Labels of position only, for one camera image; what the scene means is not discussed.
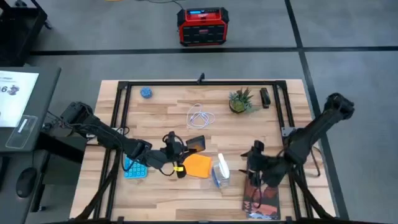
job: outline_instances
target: blue ball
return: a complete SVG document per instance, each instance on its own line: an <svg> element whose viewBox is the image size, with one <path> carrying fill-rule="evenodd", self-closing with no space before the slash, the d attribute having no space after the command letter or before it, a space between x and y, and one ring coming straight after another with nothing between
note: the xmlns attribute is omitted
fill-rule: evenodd
<svg viewBox="0 0 398 224"><path fill-rule="evenodd" d="M149 87L142 87L141 96L144 97L145 99L151 98L152 97L152 90L150 90Z"/></svg>

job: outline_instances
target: yellow tag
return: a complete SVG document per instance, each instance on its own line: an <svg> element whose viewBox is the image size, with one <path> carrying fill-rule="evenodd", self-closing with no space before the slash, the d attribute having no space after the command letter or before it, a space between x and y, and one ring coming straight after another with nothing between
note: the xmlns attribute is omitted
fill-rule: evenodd
<svg viewBox="0 0 398 224"><path fill-rule="evenodd" d="M184 171L184 167L174 167L174 170L177 172Z"/></svg>

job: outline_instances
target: computer mouse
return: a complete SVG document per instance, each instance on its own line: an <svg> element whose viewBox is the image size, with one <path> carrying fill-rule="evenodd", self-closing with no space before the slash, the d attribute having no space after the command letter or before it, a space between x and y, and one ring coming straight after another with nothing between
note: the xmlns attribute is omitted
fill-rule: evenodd
<svg viewBox="0 0 398 224"><path fill-rule="evenodd" d="M35 168L30 167L24 169L18 177L16 192L21 198L26 198L32 193L37 171Z"/></svg>

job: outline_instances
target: white cable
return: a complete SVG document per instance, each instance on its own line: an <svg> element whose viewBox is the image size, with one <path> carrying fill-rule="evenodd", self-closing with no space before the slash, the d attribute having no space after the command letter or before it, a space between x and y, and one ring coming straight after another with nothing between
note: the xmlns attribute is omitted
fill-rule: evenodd
<svg viewBox="0 0 398 224"><path fill-rule="evenodd" d="M192 116L188 119L189 114L191 113L191 110L197 106L199 106L199 111L194 112L192 114ZM188 110L188 113L187 113L187 126L188 127L194 128L194 129L202 129L202 128L208 126L209 124L213 124L216 121L216 116L213 113L202 112L201 109L202 109L202 105L200 103L196 103ZM205 123L202 125L194 124L194 122L197 118L201 118Z"/></svg>

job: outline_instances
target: wooden table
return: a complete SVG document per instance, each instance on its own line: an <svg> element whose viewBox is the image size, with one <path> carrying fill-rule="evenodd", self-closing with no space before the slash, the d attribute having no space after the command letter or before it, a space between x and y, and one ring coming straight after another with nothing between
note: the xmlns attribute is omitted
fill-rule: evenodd
<svg viewBox="0 0 398 224"><path fill-rule="evenodd" d="M106 124L111 122L118 81L103 81L99 91L95 115ZM305 126L311 121L311 114L303 83L301 80L286 81L295 125ZM258 107L261 107L261 87L264 86L250 86L254 94L252 102ZM239 155L248 151L256 139L264 142L266 154L275 155L282 149L272 88L269 88L272 103L268 110L261 109L251 114L239 115L230 112L228 94L240 89L240 86L151 88L154 95L148 100L140 96L139 86L132 88L127 117L127 126L131 132L128 136L149 141L153 144L153 149L158 149L164 147L161 139L169 131L175 131L184 141L203 134L206 137L206 150L202 154L214 159L217 153L224 154L231 169L231 185L219 190L211 179L190 176L178 179L176 175L166 177L153 168L149 168L145 179L125 179L120 167L112 220L118 216L124 216L125 220L246 220L246 214L241 210L244 174L238 171L246 168L246 161ZM124 97L121 99L120 108L123 107L123 102ZM216 121L205 129L187 128L187 111L195 103L201 103L204 111L212 112L216 116ZM121 110L118 115L120 124ZM70 217L77 216L97 191L104 152L105 149L98 146L86 148ZM308 157L305 173L309 189L325 210L335 215L322 155L318 150L314 150L314 153L322 175L316 177L314 162ZM164 171L169 170L171 166L166 164ZM303 198L299 188L297 189L302 215L305 217ZM107 198L108 195L105 193L101 217L104 217ZM287 176L279 185L279 200L282 219L286 216L294 218Z"/></svg>

